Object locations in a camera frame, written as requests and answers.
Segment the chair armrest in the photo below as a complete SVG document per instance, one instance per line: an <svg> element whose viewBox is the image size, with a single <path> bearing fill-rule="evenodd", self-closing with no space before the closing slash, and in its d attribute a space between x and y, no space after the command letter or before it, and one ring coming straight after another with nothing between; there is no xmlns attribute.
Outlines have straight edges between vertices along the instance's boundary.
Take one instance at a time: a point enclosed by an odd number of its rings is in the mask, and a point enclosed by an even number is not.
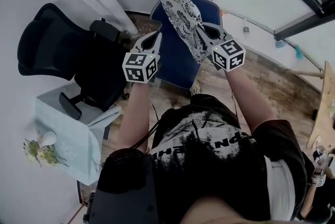
<svg viewBox="0 0 335 224"><path fill-rule="evenodd" d="M117 41L120 34L120 31L113 25L101 20L93 21L90 25L90 30L112 42Z"/></svg>
<svg viewBox="0 0 335 224"><path fill-rule="evenodd" d="M71 100L62 92L59 94L59 103L62 105L63 109L75 120L79 120L82 115L82 112L75 105L75 102Z"/></svg>

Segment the white table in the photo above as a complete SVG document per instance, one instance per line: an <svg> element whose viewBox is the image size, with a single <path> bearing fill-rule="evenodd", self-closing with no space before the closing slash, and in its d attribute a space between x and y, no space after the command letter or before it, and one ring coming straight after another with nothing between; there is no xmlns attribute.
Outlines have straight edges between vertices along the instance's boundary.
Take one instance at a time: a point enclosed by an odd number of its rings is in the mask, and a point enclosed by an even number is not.
<svg viewBox="0 0 335 224"><path fill-rule="evenodd" d="M69 167L58 164L76 180L91 185L99 179L102 141L105 127L121 114L121 107L102 112L96 107L79 102L79 120L70 117L59 103L59 94L68 98L80 93L80 87L70 84L36 98L37 128L43 124L57 135L56 152L66 159Z"/></svg>

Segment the black t-shirt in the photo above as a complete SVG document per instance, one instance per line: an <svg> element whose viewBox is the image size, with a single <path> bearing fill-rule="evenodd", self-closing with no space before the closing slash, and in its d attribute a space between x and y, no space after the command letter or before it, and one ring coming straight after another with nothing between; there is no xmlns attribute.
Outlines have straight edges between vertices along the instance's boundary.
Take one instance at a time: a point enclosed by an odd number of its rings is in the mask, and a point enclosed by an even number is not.
<svg viewBox="0 0 335 224"><path fill-rule="evenodd" d="M175 125L160 129L160 141L150 153L156 162L156 198L163 223L179 223L190 206L204 196L222 198L246 219L269 220L264 155L287 163L295 186L292 217L300 211L306 170L289 122L265 122L251 137L230 114L188 110Z"/></svg>

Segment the white vase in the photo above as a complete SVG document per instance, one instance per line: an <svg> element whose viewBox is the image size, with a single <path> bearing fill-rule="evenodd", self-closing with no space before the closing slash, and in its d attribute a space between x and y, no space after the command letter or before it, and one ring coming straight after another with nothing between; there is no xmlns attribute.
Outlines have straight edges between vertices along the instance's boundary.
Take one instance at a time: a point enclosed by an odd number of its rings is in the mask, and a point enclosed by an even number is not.
<svg viewBox="0 0 335 224"><path fill-rule="evenodd" d="M57 135L53 131L46 132L43 137L38 140L40 147L54 145L57 141Z"/></svg>

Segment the blue seat cushion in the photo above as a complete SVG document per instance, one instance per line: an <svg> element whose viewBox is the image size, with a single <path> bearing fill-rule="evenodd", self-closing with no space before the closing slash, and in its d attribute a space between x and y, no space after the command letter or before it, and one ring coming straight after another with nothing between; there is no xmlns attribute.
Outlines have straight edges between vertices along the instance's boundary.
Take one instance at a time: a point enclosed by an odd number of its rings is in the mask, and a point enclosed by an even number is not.
<svg viewBox="0 0 335 224"><path fill-rule="evenodd" d="M220 8L216 4L207 0L191 1L198 7L203 22L222 25ZM193 59L187 45L178 36L160 1L151 12L150 18L162 23L160 28L163 34L160 48L161 67L157 71L156 77L181 88L189 89L198 73L200 64Z"/></svg>

